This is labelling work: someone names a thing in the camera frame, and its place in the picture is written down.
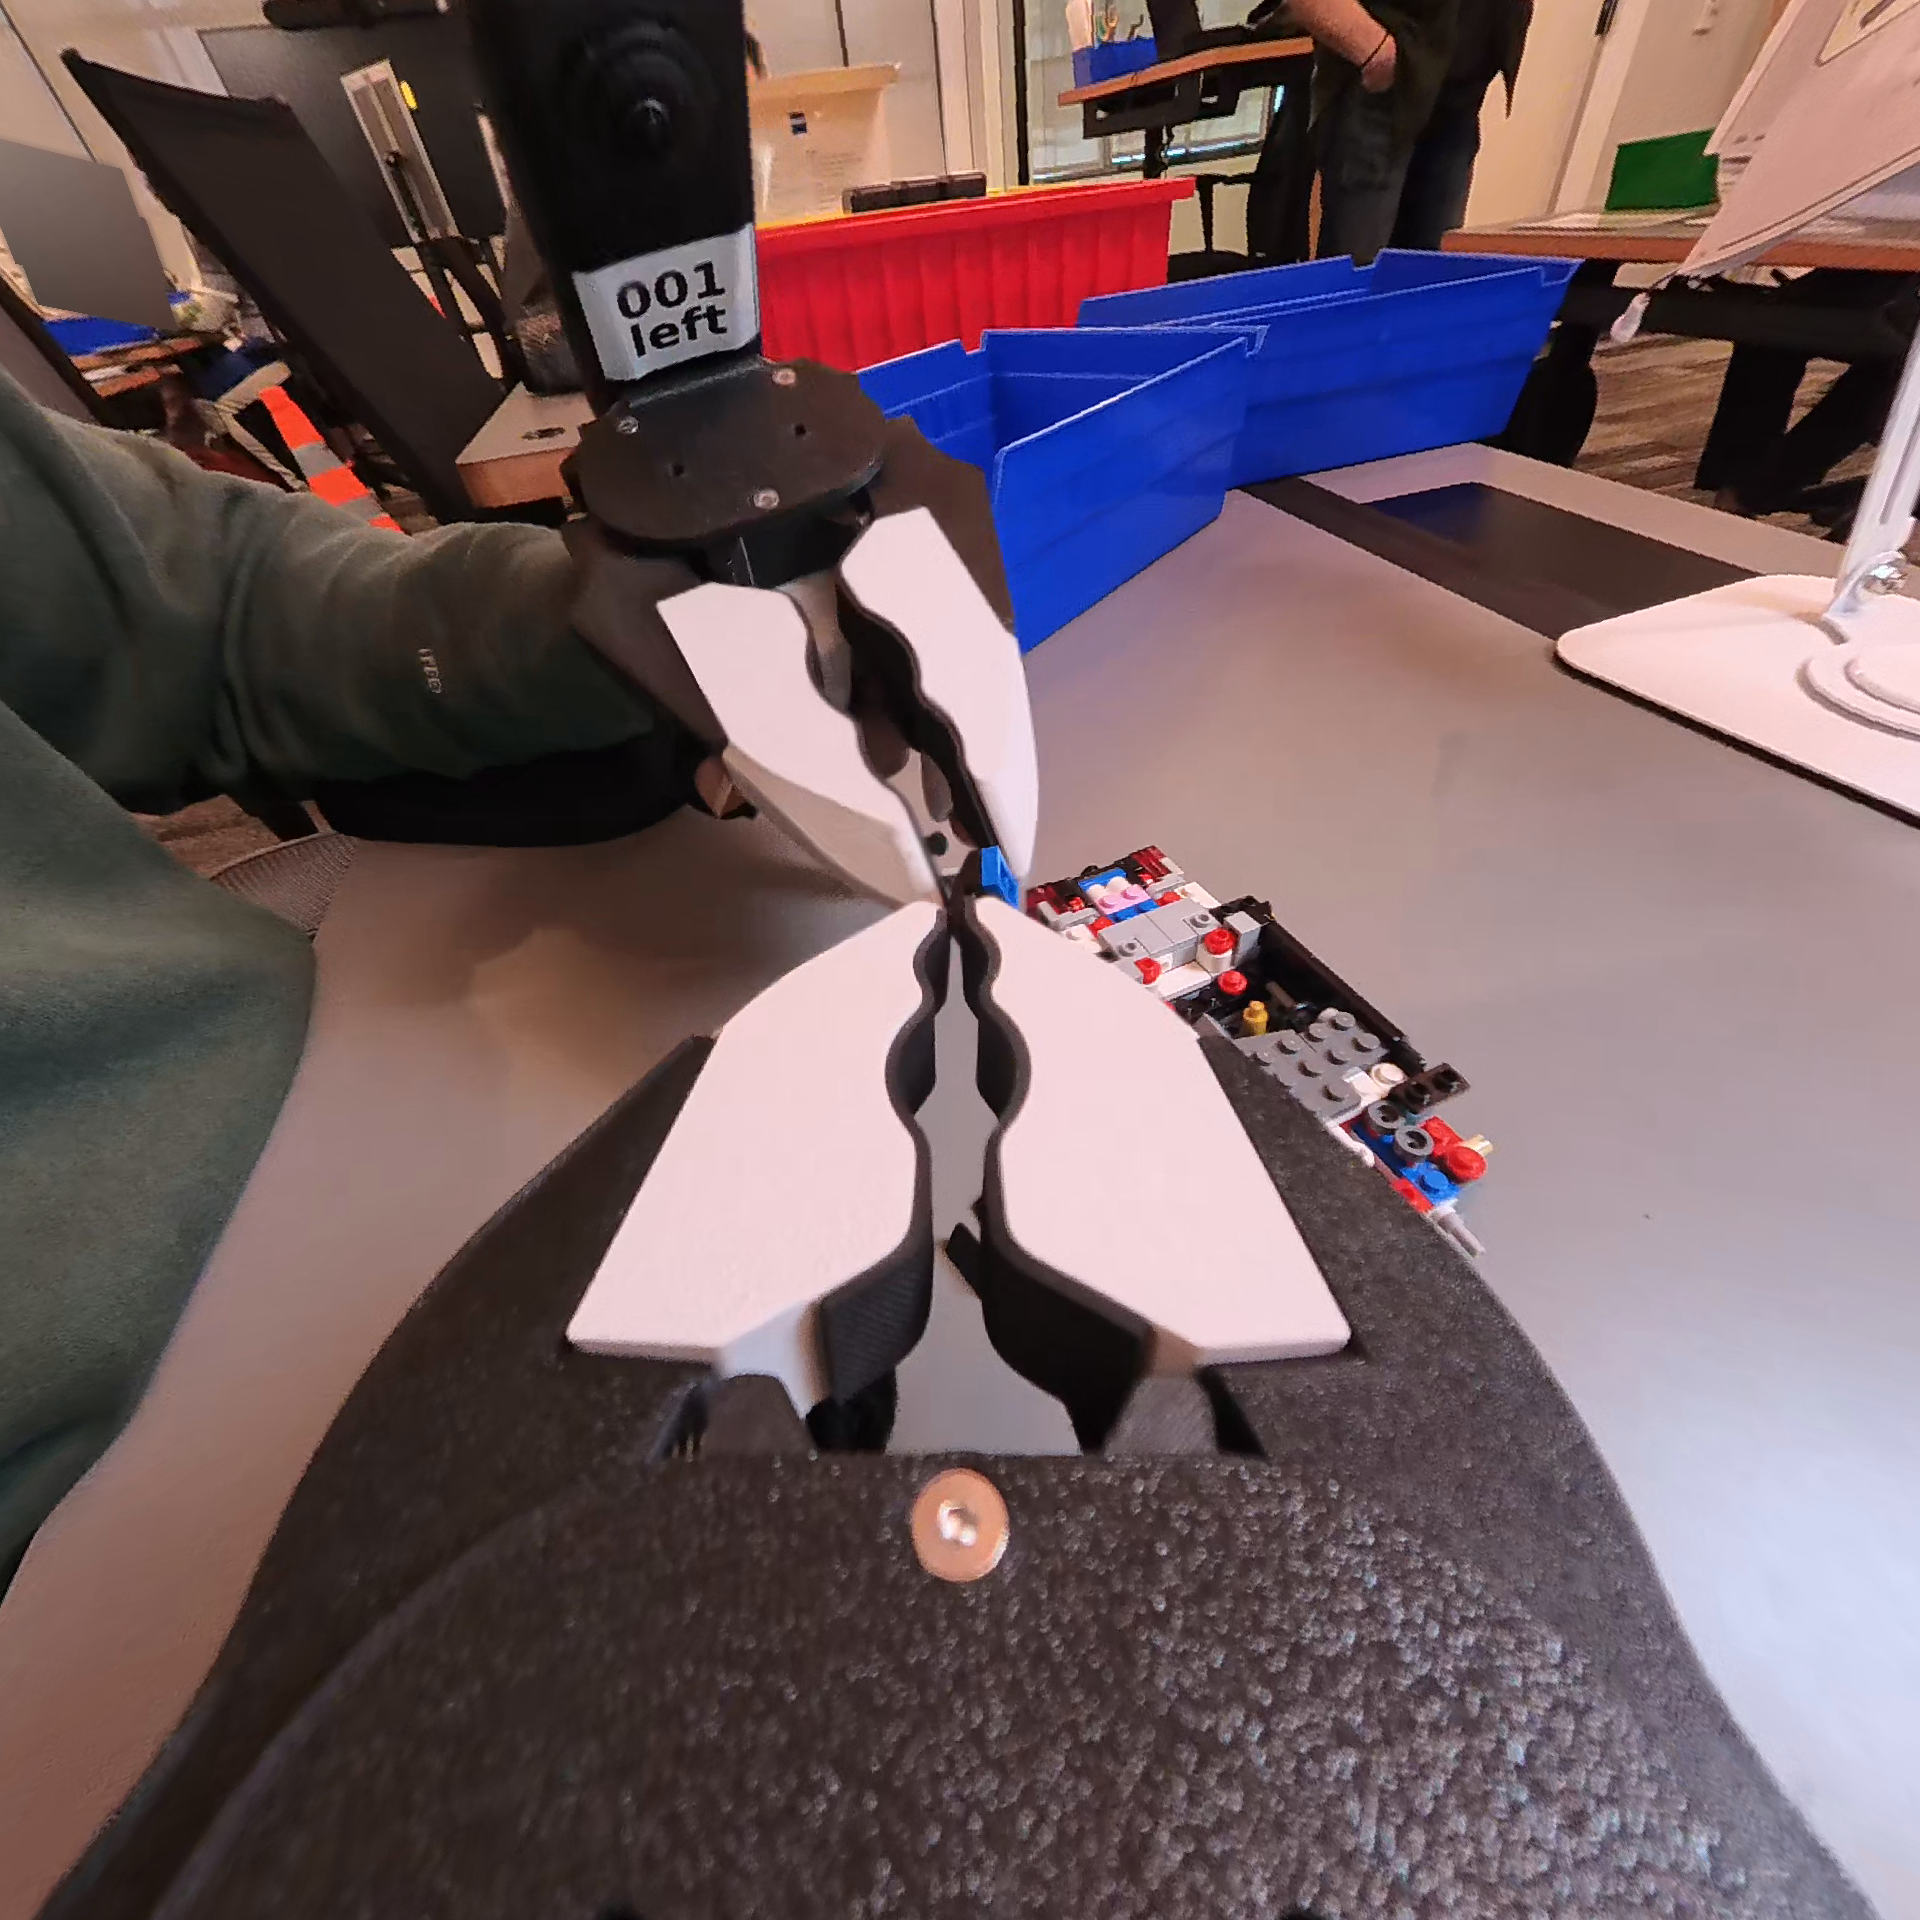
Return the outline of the person's green sweater torso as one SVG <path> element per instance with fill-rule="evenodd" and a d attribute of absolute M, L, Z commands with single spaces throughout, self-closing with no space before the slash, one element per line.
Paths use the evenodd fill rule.
<path fill-rule="evenodd" d="M 1 752 L 1 1579 L 122 1432 L 270 1140 L 315 984 L 11 711 Z"/>

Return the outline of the lego car model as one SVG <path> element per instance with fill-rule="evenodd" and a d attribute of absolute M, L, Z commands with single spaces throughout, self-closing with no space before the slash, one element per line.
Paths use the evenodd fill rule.
<path fill-rule="evenodd" d="M 1422 1056 L 1267 902 L 1214 897 L 1163 850 L 1138 849 L 1030 884 L 1023 913 L 1134 979 L 1198 1038 L 1229 1043 L 1462 1256 L 1481 1257 L 1459 1201 L 1495 1147 L 1441 1116 L 1470 1082 Z"/>

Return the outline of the orange white striped object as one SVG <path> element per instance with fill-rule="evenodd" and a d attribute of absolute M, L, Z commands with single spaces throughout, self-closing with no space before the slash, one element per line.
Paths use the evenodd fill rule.
<path fill-rule="evenodd" d="M 376 530 L 399 532 L 385 505 L 298 406 L 295 374 L 275 348 L 206 343 L 186 354 L 183 371 L 217 441 L 247 455 L 286 489 L 309 491 Z"/>

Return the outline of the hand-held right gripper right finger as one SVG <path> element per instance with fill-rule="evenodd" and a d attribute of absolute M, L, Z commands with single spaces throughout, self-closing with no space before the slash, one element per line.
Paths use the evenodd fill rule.
<path fill-rule="evenodd" d="M 960 954 L 997 1116 L 961 1271 L 1080 1447 L 1150 1377 L 1342 1354 L 1347 1319 L 1192 1032 L 993 897 L 960 902 Z"/>

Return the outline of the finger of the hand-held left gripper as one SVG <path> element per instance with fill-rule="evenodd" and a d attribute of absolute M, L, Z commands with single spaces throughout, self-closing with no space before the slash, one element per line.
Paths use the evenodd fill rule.
<path fill-rule="evenodd" d="M 947 822 L 1021 880 L 1040 766 L 1016 639 L 928 511 L 873 519 L 837 569 L 854 681 L 938 772 Z"/>
<path fill-rule="evenodd" d="M 701 583 L 657 616 L 720 728 L 736 786 L 858 895 L 938 897 L 913 822 L 869 766 L 856 726 L 808 674 L 808 627 L 784 595 Z"/>

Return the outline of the grey computer monitor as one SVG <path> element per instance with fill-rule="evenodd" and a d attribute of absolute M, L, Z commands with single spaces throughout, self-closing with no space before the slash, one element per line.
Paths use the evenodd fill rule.
<path fill-rule="evenodd" d="M 118 170 L 1 140 L 1 233 L 39 304 L 173 330 L 169 279 Z"/>

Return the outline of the black lighting flag panel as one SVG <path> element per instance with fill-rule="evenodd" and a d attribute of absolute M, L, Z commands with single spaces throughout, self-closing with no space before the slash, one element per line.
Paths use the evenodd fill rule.
<path fill-rule="evenodd" d="M 502 401 L 469 337 L 422 297 L 291 107 L 96 65 L 65 73 L 157 200 L 298 350 L 441 522 L 474 515 L 458 455 Z"/>

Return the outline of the lego instruction booklet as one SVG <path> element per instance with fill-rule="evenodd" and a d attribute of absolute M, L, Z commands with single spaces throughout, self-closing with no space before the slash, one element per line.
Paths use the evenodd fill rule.
<path fill-rule="evenodd" d="M 1738 160 L 1680 272 L 1738 268 L 1917 160 L 1917 4 L 1789 2 L 1711 140 Z"/>

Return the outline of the blue plastic bin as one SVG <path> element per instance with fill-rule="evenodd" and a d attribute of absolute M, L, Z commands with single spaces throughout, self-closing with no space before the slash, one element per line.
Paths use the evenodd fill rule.
<path fill-rule="evenodd" d="M 864 368 L 886 416 L 990 482 L 1035 650 L 1218 518 L 1263 327 L 1009 327 Z"/>
<path fill-rule="evenodd" d="M 1485 441 L 1513 416 L 1568 256 L 1387 250 L 1080 303 L 1078 327 L 1259 327 L 1231 487 Z"/>

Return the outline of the white book stand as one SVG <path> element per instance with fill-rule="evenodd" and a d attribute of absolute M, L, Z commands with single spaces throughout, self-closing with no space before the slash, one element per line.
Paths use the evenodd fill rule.
<path fill-rule="evenodd" d="M 1917 818 L 1917 350 L 1833 583 L 1754 576 L 1568 631 L 1557 660 L 1789 770 Z"/>

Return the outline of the wooden top background desk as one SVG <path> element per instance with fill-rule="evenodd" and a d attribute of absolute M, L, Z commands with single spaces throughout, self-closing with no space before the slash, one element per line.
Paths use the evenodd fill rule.
<path fill-rule="evenodd" d="M 1498 447 L 1530 459 L 1573 466 L 1592 428 L 1597 377 L 1592 356 L 1635 291 L 1624 270 L 1674 270 L 1688 256 L 1704 212 L 1657 212 L 1648 223 L 1594 215 L 1586 224 L 1522 223 L 1459 230 L 1445 252 L 1502 256 L 1568 256 L 1575 272 L 1536 368 L 1527 375 Z M 1855 209 L 1823 215 L 1759 256 L 1767 272 L 1797 279 L 1678 279 L 1650 292 L 1641 322 L 1657 337 L 1721 343 L 1779 354 L 1805 368 L 1835 362 L 1869 368 L 1889 384 L 1903 368 L 1914 330 L 1914 204 L 1899 215 Z"/>
<path fill-rule="evenodd" d="M 1312 158 L 1312 42 L 1302 34 L 1239 39 L 1161 59 L 1112 81 L 1070 87 L 1058 107 L 1075 107 L 1082 137 L 1142 134 L 1142 178 L 1167 172 L 1175 129 L 1225 116 L 1245 90 L 1279 91 L 1279 131 L 1265 137 L 1285 160 Z"/>

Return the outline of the red plastic bin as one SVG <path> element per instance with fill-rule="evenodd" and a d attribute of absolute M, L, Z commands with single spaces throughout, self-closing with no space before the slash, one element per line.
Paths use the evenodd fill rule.
<path fill-rule="evenodd" d="M 1161 286 L 1190 178 L 1023 187 L 755 232 L 760 350 L 856 374 L 985 330 L 1055 330 Z"/>

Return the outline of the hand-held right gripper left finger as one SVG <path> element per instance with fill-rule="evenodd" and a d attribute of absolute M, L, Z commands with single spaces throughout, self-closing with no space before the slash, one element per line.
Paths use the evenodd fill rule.
<path fill-rule="evenodd" d="M 947 926 L 909 903 L 784 975 L 714 1035 L 567 1342 L 767 1377 L 798 1414 L 889 1377 L 928 1324 L 917 1110 Z"/>

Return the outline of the green plastic bin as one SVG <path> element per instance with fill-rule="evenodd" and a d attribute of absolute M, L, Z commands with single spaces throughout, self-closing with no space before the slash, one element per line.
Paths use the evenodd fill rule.
<path fill-rule="evenodd" d="M 1695 129 L 1619 142 L 1602 209 L 1607 212 L 1688 210 L 1709 209 L 1717 200 L 1718 160 L 1711 152 L 1711 131 Z"/>

